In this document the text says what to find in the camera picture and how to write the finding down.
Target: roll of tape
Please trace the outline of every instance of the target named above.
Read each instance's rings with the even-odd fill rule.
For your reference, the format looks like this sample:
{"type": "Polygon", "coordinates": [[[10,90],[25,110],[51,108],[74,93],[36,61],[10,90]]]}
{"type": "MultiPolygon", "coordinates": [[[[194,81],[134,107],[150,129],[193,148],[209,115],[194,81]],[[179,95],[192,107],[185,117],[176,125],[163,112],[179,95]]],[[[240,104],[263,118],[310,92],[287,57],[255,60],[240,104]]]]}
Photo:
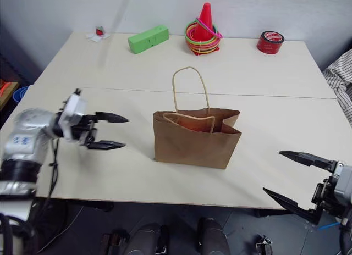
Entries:
{"type": "Polygon", "coordinates": [[[263,53],[275,54],[279,51],[284,40],[284,36],[276,31],[265,31],[259,38],[257,48],[263,53]]]}

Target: table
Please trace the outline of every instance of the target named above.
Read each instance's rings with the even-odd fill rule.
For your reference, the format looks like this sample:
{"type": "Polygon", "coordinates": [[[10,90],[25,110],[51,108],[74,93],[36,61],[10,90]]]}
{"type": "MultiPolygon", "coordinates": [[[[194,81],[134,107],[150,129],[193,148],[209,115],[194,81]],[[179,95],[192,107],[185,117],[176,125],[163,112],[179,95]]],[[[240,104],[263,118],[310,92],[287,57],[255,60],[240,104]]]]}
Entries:
{"type": "MultiPolygon", "coordinates": [[[[41,84],[30,87],[1,129],[1,149],[16,114],[31,107],[55,112],[72,91],[65,86],[54,91],[41,84]]],[[[127,146],[88,151],[62,141],[54,198],[280,208],[263,192],[266,187],[311,208],[316,184],[329,173],[295,163],[278,152],[303,151],[352,162],[352,129],[335,99],[210,95],[212,107],[241,111],[235,127],[242,137],[227,169],[218,170],[153,160],[152,113],[173,109],[171,93],[83,88],[82,96],[87,113],[107,111],[130,120],[97,124],[97,140],[116,140],[127,146]]],[[[202,94],[180,93],[178,102],[181,109],[205,106],[202,94]]],[[[40,197],[48,194],[51,160],[48,153],[38,180],[40,197]]]]}
{"type": "MultiPolygon", "coordinates": [[[[129,50],[132,34],[112,34],[100,43],[73,32],[36,85],[172,91],[173,73],[194,66],[208,92],[224,95],[335,98],[304,42],[285,41],[278,54],[256,48],[257,39],[225,38],[220,51],[195,56],[184,36],[170,39],[142,53],[129,50]]],[[[202,93],[194,71],[177,77],[178,92],[202,93]]]]}

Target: red object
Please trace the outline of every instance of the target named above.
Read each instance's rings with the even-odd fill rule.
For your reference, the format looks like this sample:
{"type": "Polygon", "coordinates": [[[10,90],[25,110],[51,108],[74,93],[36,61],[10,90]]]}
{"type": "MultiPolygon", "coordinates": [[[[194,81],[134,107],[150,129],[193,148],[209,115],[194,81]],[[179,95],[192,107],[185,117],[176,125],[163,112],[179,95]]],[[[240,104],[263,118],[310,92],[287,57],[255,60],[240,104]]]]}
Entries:
{"type": "Polygon", "coordinates": [[[257,48],[259,51],[268,54],[275,54],[280,50],[285,38],[275,31],[265,31],[259,38],[257,48]]]}
{"type": "Polygon", "coordinates": [[[2,97],[2,95],[3,95],[4,92],[5,92],[5,89],[6,89],[9,85],[11,85],[10,82],[5,82],[5,83],[2,85],[2,87],[1,87],[1,89],[0,89],[0,97],[2,97]]]}
{"type": "Polygon", "coordinates": [[[96,33],[98,36],[104,35],[104,29],[103,29],[103,27],[97,27],[95,33],[96,33]]]}
{"type": "MultiPolygon", "coordinates": [[[[204,3],[202,12],[199,16],[199,19],[212,31],[213,29],[213,22],[211,19],[211,6],[210,3],[206,2],[204,3]]],[[[204,29],[199,23],[196,26],[196,29],[194,30],[193,34],[193,39],[195,41],[200,41],[200,42],[205,42],[210,40],[213,37],[213,35],[208,32],[206,29],[204,29]]]]}

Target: green block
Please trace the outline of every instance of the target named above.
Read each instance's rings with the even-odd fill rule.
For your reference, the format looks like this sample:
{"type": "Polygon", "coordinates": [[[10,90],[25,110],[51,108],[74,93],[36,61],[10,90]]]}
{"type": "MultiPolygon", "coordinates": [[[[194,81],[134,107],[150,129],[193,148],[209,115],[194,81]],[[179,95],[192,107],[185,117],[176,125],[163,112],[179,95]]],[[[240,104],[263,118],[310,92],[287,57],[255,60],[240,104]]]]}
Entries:
{"type": "Polygon", "coordinates": [[[128,44],[132,52],[140,53],[167,39],[169,39],[169,30],[164,25],[160,25],[141,34],[129,37],[128,44]]]}

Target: striped shirt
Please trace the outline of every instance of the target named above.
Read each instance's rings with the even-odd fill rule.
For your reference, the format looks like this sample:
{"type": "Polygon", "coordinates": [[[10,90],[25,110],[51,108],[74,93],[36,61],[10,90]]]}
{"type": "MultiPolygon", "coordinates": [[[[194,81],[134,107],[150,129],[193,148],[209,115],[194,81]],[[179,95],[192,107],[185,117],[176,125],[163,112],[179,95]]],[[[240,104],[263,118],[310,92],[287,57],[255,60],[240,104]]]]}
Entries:
{"type": "Polygon", "coordinates": [[[325,69],[323,75],[352,126],[352,49],[325,69]]]}

